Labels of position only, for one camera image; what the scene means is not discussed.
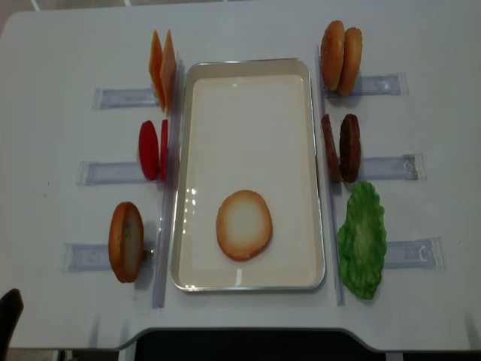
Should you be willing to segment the left clear acrylic rail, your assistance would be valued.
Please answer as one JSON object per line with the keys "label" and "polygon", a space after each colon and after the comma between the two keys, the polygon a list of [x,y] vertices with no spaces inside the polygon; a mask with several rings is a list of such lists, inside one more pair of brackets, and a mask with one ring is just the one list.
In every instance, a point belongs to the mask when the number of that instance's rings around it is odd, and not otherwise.
{"label": "left clear acrylic rail", "polygon": [[153,285],[153,308],[163,308],[168,281],[169,247],[174,235],[179,180],[180,153],[183,137],[183,108],[185,95],[185,65],[177,54],[177,73],[174,103],[170,112],[168,139],[168,167],[162,198],[162,217],[158,232],[156,272]]}

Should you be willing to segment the sesame bun top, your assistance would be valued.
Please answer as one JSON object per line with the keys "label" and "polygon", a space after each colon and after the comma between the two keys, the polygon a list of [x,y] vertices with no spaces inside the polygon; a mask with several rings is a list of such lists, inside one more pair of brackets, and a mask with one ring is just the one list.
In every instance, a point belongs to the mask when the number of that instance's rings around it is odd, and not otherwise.
{"label": "sesame bun top", "polygon": [[344,27],[340,20],[326,28],[321,43],[321,73],[327,90],[335,91],[340,81],[344,57]]}

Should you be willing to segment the orange cheese slice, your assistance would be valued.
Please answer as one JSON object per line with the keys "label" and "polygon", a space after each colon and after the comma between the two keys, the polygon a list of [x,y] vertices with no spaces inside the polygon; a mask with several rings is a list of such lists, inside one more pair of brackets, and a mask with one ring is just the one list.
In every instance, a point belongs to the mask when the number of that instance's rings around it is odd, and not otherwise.
{"label": "orange cheese slice", "polygon": [[167,113],[172,109],[174,97],[174,85],[177,71],[177,63],[174,53],[174,46],[171,37],[171,30],[168,30],[163,50],[162,64],[160,69],[160,81],[164,94],[162,110]]}
{"label": "orange cheese slice", "polygon": [[156,97],[159,101],[162,112],[165,111],[165,94],[162,88],[162,82],[160,78],[160,71],[162,67],[162,45],[159,40],[159,36],[156,30],[153,31],[153,37],[150,47],[150,61],[149,61],[149,73],[151,81],[156,93]]}

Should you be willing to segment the clear holder for cheese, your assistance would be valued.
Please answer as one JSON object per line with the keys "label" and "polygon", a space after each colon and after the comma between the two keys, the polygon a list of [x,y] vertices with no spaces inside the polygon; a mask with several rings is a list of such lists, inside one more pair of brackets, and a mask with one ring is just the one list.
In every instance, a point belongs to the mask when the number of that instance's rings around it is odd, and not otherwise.
{"label": "clear holder for cheese", "polygon": [[92,108],[107,110],[114,108],[148,108],[158,106],[154,92],[149,89],[105,89],[97,88]]}

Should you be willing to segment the green lettuce leaf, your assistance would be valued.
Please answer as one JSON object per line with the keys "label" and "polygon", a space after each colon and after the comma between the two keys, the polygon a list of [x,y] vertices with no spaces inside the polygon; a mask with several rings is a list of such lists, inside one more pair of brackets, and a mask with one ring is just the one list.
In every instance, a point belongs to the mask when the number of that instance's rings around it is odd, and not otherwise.
{"label": "green lettuce leaf", "polygon": [[373,184],[363,180],[352,187],[337,242],[343,284],[360,299],[372,299],[382,280],[387,252],[384,213]]}

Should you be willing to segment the standing bread slice left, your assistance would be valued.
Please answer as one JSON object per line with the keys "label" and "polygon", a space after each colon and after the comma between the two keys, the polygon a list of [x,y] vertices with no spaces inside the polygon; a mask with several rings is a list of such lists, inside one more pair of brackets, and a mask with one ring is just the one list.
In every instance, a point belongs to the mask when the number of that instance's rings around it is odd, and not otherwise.
{"label": "standing bread slice left", "polygon": [[121,283],[136,280],[144,251],[144,224],[132,202],[119,203],[110,222],[108,254],[110,266]]}

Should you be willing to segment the clear holder for lettuce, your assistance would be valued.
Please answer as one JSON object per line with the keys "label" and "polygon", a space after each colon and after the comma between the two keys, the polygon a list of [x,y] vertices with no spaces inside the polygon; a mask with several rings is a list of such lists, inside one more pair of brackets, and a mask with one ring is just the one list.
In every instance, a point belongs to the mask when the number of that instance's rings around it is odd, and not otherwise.
{"label": "clear holder for lettuce", "polygon": [[415,241],[390,241],[384,262],[385,269],[444,268],[441,238],[423,238]]}

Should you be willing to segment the clear holder for patties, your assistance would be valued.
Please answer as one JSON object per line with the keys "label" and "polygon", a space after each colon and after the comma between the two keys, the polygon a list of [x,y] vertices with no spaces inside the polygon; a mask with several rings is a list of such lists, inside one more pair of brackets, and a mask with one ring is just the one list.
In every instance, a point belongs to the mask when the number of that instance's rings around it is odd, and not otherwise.
{"label": "clear holder for patties", "polygon": [[363,158],[356,178],[357,181],[425,181],[426,179],[423,153]]}

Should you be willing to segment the clear acrylic rail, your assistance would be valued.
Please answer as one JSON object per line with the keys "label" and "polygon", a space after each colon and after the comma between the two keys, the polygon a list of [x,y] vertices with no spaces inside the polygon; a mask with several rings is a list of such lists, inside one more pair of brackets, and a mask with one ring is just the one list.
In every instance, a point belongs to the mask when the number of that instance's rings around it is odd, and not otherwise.
{"label": "clear acrylic rail", "polygon": [[[320,44],[316,46],[316,76],[317,76],[317,94],[319,103],[319,117],[323,118],[326,115],[325,110],[325,98],[324,98],[324,88],[321,75],[321,56],[320,56]],[[334,287],[336,292],[336,300],[338,306],[345,305],[345,289],[343,282],[340,277],[340,267],[339,267],[339,257],[338,257],[338,247],[337,247],[337,212],[335,209],[335,198],[333,194],[333,183],[330,178],[330,171],[327,169],[327,190],[328,190],[328,217],[330,223],[331,231],[331,252],[333,259],[333,270],[334,270]]]}
{"label": "clear acrylic rail", "polygon": [[180,153],[183,137],[183,108],[185,95],[185,65],[177,54],[177,73],[174,103],[170,112],[168,139],[168,167],[162,198],[162,217],[158,232],[156,272],[153,285],[153,308],[163,308],[168,281],[169,247],[174,235],[179,180]]}

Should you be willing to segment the plain bun slice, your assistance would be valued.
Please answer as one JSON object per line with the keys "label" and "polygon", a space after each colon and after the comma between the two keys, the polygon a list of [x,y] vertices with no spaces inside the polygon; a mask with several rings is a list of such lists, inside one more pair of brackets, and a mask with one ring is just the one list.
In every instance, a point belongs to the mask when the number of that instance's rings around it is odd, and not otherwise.
{"label": "plain bun slice", "polygon": [[348,96],[355,86],[362,59],[362,32],[356,27],[348,28],[344,36],[344,58],[337,91]]}

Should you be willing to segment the white rectangular tray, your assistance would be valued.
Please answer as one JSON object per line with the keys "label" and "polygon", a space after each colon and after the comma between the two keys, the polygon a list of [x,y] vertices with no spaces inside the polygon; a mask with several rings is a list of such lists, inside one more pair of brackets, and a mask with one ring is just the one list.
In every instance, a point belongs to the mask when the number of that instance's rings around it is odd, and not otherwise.
{"label": "white rectangular tray", "polygon": [[[238,262],[216,218],[240,190],[266,202],[268,246]],[[186,76],[171,276],[185,292],[311,290],[325,276],[312,86],[300,59],[205,62]]]}

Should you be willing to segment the clear holder for tomato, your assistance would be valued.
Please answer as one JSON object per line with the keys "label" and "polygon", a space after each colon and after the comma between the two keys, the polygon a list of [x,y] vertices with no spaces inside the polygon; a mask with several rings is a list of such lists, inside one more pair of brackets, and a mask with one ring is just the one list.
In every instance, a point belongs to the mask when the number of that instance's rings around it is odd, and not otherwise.
{"label": "clear holder for tomato", "polygon": [[76,180],[78,186],[145,183],[149,181],[136,162],[80,162]]}

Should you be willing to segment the clear holder for buns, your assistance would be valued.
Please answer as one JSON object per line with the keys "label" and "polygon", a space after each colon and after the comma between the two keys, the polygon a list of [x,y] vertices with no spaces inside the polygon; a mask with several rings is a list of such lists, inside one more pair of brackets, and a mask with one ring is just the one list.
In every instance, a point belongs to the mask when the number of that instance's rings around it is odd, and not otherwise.
{"label": "clear holder for buns", "polygon": [[407,73],[359,76],[347,97],[404,96],[410,93]]}

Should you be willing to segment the outer orange cheese slice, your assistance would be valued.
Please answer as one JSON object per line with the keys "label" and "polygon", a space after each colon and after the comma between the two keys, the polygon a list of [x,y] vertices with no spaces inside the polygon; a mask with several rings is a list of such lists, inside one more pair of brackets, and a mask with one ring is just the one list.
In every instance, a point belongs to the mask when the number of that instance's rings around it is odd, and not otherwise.
{"label": "outer orange cheese slice", "polygon": [[149,73],[151,81],[156,93],[156,97],[159,101],[162,112],[165,111],[165,94],[162,88],[162,82],[160,78],[160,71],[162,67],[162,45],[159,40],[159,36],[156,30],[153,31],[153,37],[150,47],[150,61],[149,61]]}

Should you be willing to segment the bread slice on tray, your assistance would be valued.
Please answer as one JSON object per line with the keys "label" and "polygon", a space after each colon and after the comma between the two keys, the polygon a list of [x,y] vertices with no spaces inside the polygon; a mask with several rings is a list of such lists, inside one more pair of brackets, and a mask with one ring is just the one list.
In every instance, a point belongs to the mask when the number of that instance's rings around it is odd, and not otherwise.
{"label": "bread slice on tray", "polygon": [[222,252],[238,262],[260,254],[271,239],[272,221],[265,200],[252,190],[240,190],[225,199],[216,218],[216,236]]}

